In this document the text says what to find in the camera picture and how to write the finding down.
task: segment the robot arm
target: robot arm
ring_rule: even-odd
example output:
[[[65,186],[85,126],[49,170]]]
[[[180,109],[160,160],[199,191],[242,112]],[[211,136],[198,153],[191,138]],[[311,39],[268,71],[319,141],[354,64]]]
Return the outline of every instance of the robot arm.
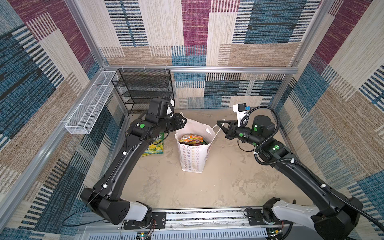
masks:
[[[228,124],[228,128],[223,126],[223,123]],[[217,121],[217,125],[223,130],[226,138],[230,140],[237,138],[253,146],[258,146],[268,139],[275,130],[271,119],[263,115],[254,118],[252,128],[238,127],[238,121]],[[324,239],[345,239],[348,236],[357,225],[360,214],[340,199],[361,210],[362,203],[357,198],[348,199],[342,193],[332,190],[306,168],[287,146],[274,138],[270,138],[262,144],[258,151],[257,154],[264,161],[258,160],[258,162],[270,165],[286,175],[315,204],[304,207],[272,198],[263,205],[265,220],[275,222],[277,219],[281,219],[296,222],[316,230]]]
[[[128,176],[151,142],[161,132],[176,131],[183,128],[186,122],[187,119],[180,113],[173,114],[170,99],[152,99],[145,120],[138,118],[131,123],[124,145],[105,175],[92,189],[84,188],[81,199],[93,212],[115,225],[128,218],[141,221],[142,225],[147,226],[151,208],[120,199],[121,192]]]

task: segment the patterned fabric wall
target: patterned fabric wall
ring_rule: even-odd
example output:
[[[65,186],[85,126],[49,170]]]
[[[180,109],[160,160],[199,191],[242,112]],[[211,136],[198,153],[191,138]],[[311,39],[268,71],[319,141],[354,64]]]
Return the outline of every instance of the patterned fabric wall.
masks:
[[[65,2],[0,0],[0,200],[98,69]],[[106,170],[123,111],[111,94],[89,135],[67,134],[0,239],[70,239],[61,221]],[[71,219],[79,223],[82,214]]]
[[[119,96],[109,96],[88,135],[67,133],[14,213],[0,239],[73,239],[76,227],[61,222],[84,206],[80,193],[92,188],[107,170],[124,120]],[[79,224],[83,211],[67,224]]]
[[[1,200],[98,66],[63,0],[0,9]]]
[[[175,108],[269,105],[285,74],[172,73]]]
[[[111,65],[290,66],[321,0],[79,0]]]
[[[278,110],[296,153],[384,222],[384,1],[336,0]],[[384,239],[360,217],[357,239]]]

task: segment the black wire shelf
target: black wire shelf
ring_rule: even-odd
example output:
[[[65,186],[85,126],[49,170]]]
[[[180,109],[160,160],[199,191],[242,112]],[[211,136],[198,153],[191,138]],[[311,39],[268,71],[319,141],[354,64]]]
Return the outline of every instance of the black wire shelf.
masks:
[[[152,98],[175,99],[169,70],[120,68],[116,74],[112,83],[129,114],[147,111]]]

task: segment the green snack bag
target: green snack bag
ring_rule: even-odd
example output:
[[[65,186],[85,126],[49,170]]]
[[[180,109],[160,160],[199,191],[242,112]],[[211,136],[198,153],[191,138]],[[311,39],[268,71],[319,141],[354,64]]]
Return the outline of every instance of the green snack bag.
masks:
[[[164,139],[164,133],[160,133],[160,135],[155,139],[153,142],[154,144],[149,145],[148,149],[145,150],[142,156],[148,156],[151,154],[163,154],[164,153],[164,145],[163,142],[161,142]]]

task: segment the snack package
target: snack package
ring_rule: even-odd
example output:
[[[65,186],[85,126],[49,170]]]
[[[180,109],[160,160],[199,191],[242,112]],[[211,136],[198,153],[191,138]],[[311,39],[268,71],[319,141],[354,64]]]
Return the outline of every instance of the snack package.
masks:
[[[192,144],[191,146],[200,146],[200,145],[207,145],[208,143],[206,143],[205,141],[203,142],[199,142],[199,143],[196,143],[196,144]]]
[[[184,135],[179,140],[179,143],[183,143],[183,144],[186,144],[186,145],[193,145],[193,144],[201,143],[203,141],[204,141],[203,137],[200,137],[200,136],[194,135],[194,134],[187,134],[187,135]]]
[[[151,155],[151,154],[163,154],[164,153],[164,145],[162,143],[158,144],[158,145],[155,145],[157,143],[159,143],[160,141],[162,141],[164,139],[164,133],[160,133],[160,135],[155,139],[155,141],[153,142],[154,144],[151,144],[149,145],[148,149],[145,150],[145,152],[143,153],[143,157],[144,156],[148,156],[148,155]]]

